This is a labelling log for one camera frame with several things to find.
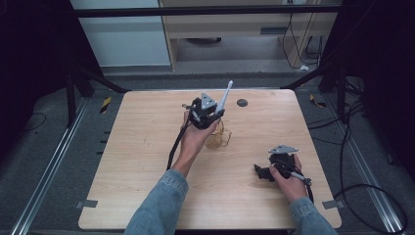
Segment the gray carpet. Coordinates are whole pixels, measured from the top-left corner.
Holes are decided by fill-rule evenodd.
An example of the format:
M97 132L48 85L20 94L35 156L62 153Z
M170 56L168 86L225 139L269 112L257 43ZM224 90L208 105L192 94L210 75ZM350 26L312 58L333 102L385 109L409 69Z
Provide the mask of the gray carpet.
M109 77L109 80L124 88L133 90L144 89L197 89L223 88L231 78L235 88L262 87L276 88L286 85L301 77L301 73L226 73L210 75L157 75L141 77ZM315 81L306 84L296 92L300 107L307 122L324 118L332 118L329 108L320 108L309 101L309 92L315 92ZM78 128L71 145L60 165L58 173L41 205L36 218L31 225L33 234L77 234L82 231L77 221L81 210L75 208L78 201L85 200L92 179L98 167L101 154L104 151L107 131L111 131L117 109L122 100L121 94L94 83L96 92L93 98L88 99L88 106L80 127ZM105 114L100 109L106 97L112 101ZM349 103L357 98L347 96ZM46 120L39 127L25 131L15 148L10 153L11 160L2 165L0 178L0 231L8 233L33 190L42 176L49 160L63 136L67 124L66 92L59 90L36 103L35 112L44 114ZM39 115L33 116L27 128L42 123ZM370 122L364 113L355 114L351 119L352 137L358 143L366 162L374 171L382 187L392 193L405 208L409 216L407 234L415 234L415 211L412 199L415 198L415 184L401 165L388 164L385 150L375 134ZM343 135L339 128L330 126L310 131L315 137L314 144L328 178L333 194L340 191L340 145ZM322 140L336 142L326 143ZM348 149L344 158L345 185L361 183L358 170ZM366 189L358 189L347 193L347 198L354 209L375 226L385 229L377 214ZM361 223L348 209L340 210L343 225L338 229L340 234L378 234Z

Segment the white stick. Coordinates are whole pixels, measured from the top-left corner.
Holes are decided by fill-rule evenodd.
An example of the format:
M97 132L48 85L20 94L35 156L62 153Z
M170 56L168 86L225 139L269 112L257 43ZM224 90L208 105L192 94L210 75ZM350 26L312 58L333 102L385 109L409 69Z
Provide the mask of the white stick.
M226 89L225 94L223 94L222 100L220 100L219 105L217 105L216 110L214 111L215 114L217 114L219 111L223 110L223 107L225 106L226 98L228 97L228 93L229 93L229 90L232 87L232 84L233 84L233 81L230 80L229 83L228 83L228 89Z

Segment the wooden table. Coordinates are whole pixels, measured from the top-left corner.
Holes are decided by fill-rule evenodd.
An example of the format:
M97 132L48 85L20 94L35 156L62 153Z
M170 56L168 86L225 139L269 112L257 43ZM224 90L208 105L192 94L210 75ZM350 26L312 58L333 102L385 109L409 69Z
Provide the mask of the wooden table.
M224 90L205 90L220 101ZM165 172L168 154L183 121L182 104L202 91L134 91L125 94L88 200L83 229L124 229ZM239 107L237 101L248 105ZM288 202L275 185L258 179L254 164L269 165L268 150L285 144L299 149L302 172L312 179L318 210L334 226L341 225L295 93L291 90L231 90L222 118L232 131L228 146L204 147L188 175L189 193L178 229L293 228Z

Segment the denim sleeve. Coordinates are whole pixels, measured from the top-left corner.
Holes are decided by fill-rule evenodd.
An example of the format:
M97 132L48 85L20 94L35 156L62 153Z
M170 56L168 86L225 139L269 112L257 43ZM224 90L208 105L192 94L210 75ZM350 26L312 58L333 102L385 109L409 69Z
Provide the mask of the denim sleeve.
M174 234L188 190L179 171L166 171L131 217L124 234Z
M293 201L290 204L290 211L301 235L338 234L308 198Z

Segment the person's right hand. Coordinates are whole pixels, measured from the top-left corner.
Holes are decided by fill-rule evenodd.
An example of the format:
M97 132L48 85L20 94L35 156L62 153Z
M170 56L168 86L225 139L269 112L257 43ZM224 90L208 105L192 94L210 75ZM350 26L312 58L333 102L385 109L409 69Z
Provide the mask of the person's right hand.
M294 155L294 162L296 167L301 169L301 163L297 155ZM269 167L269 171L290 203L299 198L308 197L305 185L301 180L293 176L288 179L284 178L273 165Z

